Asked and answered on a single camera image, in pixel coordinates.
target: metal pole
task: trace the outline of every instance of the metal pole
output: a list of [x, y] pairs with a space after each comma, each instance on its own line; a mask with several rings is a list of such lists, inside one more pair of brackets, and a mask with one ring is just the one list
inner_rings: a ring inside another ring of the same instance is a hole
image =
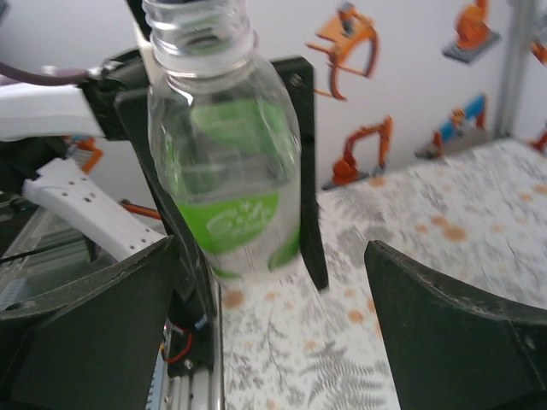
[[533, 25], [539, 10], [538, 0], [514, 0], [513, 19], [508, 33], [508, 49], [503, 64], [501, 93], [494, 138], [513, 135], [516, 110], [522, 93], [526, 58], [531, 53]]

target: orange dot pattern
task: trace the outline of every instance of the orange dot pattern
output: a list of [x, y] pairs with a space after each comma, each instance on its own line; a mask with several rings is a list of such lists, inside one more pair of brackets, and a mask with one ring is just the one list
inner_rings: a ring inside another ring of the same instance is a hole
[[431, 218], [431, 223], [435, 226], [448, 226], [450, 225], [449, 221], [443, 215], [433, 216]]
[[545, 184], [536, 185], [533, 190], [539, 195], [547, 195], [547, 185]]
[[416, 232], [419, 232], [419, 233], [427, 233], [428, 231], [427, 226], [423, 224], [416, 225], [415, 229], [416, 229]]
[[374, 301], [372, 297], [370, 297], [367, 301], [367, 308], [370, 312], [376, 313], [376, 307], [374, 306]]
[[317, 342], [315, 340], [308, 340], [306, 344], [304, 345], [304, 348], [306, 350], [313, 350], [317, 346]]
[[451, 242], [461, 242], [468, 238], [468, 233], [460, 226], [446, 226], [443, 228], [443, 236]]
[[348, 313], [348, 318], [352, 323], [362, 323], [362, 321], [365, 319], [365, 316], [358, 310], [351, 310]]
[[266, 400], [266, 408], [268, 410], [277, 410], [277, 404], [273, 400]]
[[384, 177], [371, 178], [368, 183], [374, 188], [379, 188], [387, 184], [387, 179]]
[[241, 290], [229, 290], [222, 299], [226, 309], [237, 309], [244, 304], [245, 294]]
[[523, 202], [532, 202], [533, 196], [528, 193], [519, 194], [519, 199]]

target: floral tablecloth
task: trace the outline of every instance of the floral tablecloth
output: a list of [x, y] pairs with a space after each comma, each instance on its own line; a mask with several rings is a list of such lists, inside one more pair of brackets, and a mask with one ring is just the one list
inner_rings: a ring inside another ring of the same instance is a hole
[[363, 253], [380, 239], [547, 308], [547, 159], [516, 141], [319, 195], [330, 289], [291, 277], [222, 297], [227, 410], [399, 407]]

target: cable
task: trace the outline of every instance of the cable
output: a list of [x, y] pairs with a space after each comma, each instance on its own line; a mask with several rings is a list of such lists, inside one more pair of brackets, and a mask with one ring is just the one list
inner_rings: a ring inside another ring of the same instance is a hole
[[180, 353], [178, 353], [177, 355], [175, 355], [174, 357], [172, 358], [167, 358], [165, 357], [165, 346], [162, 344], [162, 347], [161, 347], [161, 351], [162, 351], [162, 358], [163, 358], [163, 361], [165, 361], [168, 365], [172, 365], [173, 363], [176, 363], [177, 361], [181, 360], [182, 358], [184, 358], [188, 352], [190, 352], [190, 349], [191, 349], [191, 343], [192, 343], [192, 334], [191, 334], [191, 331], [188, 331], [187, 329], [182, 329], [180, 327], [178, 327], [177, 325], [173, 325], [171, 324], [171, 326], [173, 328], [176, 328], [177, 331], [183, 331], [184, 333], [187, 333], [188, 334], [188, 342], [186, 343], [186, 346], [185, 348], [183, 348]]
[[20, 70], [19, 68], [11, 67], [1, 61], [0, 74], [8, 77], [9, 79], [20, 81], [21, 83], [44, 86], [79, 84], [90, 78], [90, 74], [87, 70], [79, 70], [71, 75], [36, 74]]
[[22, 252], [22, 253], [17, 254], [17, 255], [6, 256], [5, 258], [0, 259], [0, 265], [2, 265], [4, 263], [7, 263], [7, 262], [11, 262], [11, 261], [17, 261], [18, 259], [24, 259], [27, 256], [41, 254], [43, 252], [47, 252], [48, 250], [60, 248], [61, 246], [70, 245], [72, 243], [77, 243], [81, 240], [82, 240], [81, 237], [79, 237], [77, 239], [67, 239], [66, 241], [62, 241], [62, 242], [59, 242], [59, 243], [53, 243], [51, 245], [47, 245], [47, 246], [44, 246], [42, 248], [37, 248], [37, 249], [29, 250], [27, 252]]
[[146, 216], [147, 218], [152, 218], [153, 220], [162, 220], [160, 213], [155, 209], [135, 205], [127, 199], [123, 199], [120, 202], [120, 205], [132, 214]]

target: black plastic part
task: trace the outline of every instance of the black plastic part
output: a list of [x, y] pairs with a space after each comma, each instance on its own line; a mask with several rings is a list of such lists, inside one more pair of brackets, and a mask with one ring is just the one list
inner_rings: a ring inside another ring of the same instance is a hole
[[0, 312], [0, 402], [51, 410], [144, 408], [178, 253], [165, 237]]
[[289, 91], [297, 112], [302, 145], [300, 196], [300, 251], [317, 290], [328, 287], [325, 250], [319, 227], [319, 204], [315, 193], [315, 93], [314, 68], [303, 57], [272, 61]]
[[203, 311], [203, 302], [197, 291], [197, 287], [189, 275], [185, 275], [188, 280], [180, 281], [183, 283], [181, 292], [173, 294], [173, 300], [169, 307], [168, 317], [182, 329], [190, 331], [196, 330], [196, 324], [203, 321], [205, 315]]
[[29, 404], [0, 401], [0, 410], [53, 410], [53, 409], [31, 406]]
[[[173, 352], [172, 356], [181, 352], [187, 343], [188, 337], [183, 337], [174, 332], [169, 347], [170, 351]], [[168, 376], [171, 378], [184, 377], [204, 368], [213, 370], [215, 356], [212, 352], [214, 348], [213, 326], [211, 324], [206, 324], [204, 327], [194, 330], [190, 351], [184, 358], [168, 366]], [[185, 365], [186, 360], [190, 361], [190, 367]]]
[[0, 191], [21, 194], [27, 179], [55, 158], [64, 158], [68, 146], [61, 137], [25, 138], [0, 143]]
[[38, 209], [38, 205], [30, 202], [28, 199], [17, 196], [9, 202], [9, 206], [13, 209], [14, 212], [24, 212], [28, 209]]
[[547, 311], [379, 241], [365, 265], [402, 410], [547, 408]]
[[144, 39], [150, 40], [150, 34], [152, 29], [146, 23], [146, 13], [143, 10], [142, 0], [126, 0], [127, 6], [133, 14], [133, 19], [137, 22], [140, 32], [143, 34]]
[[[163, 224], [168, 234], [174, 234], [180, 248], [180, 259], [185, 268], [177, 275], [175, 289], [181, 294], [197, 288], [202, 298], [203, 312], [209, 318], [216, 315], [215, 301], [211, 291], [209, 269], [202, 251], [197, 246], [190, 228], [183, 220], [171, 196], [163, 189], [157, 177], [156, 167], [150, 154], [148, 144], [148, 103], [147, 89], [140, 88], [132, 91], [120, 92], [115, 100], [117, 113], [121, 124], [125, 127], [126, 135], [131, 141], [144, 176], [150, 187], [150, 192], [156, 202]], [[200, 319], [192, 317], [192, 322]], [[176, 325], [180, 325], [176, 318], [170, 318]]]
[[114, 106], [119, 92], [148, 87], [149, 81], [138, 50], [130, 50], [104, 62], [100, 79], [79, 87], [84, 92], [95, 119], [109, 141], [127, 140], [126, 131]]

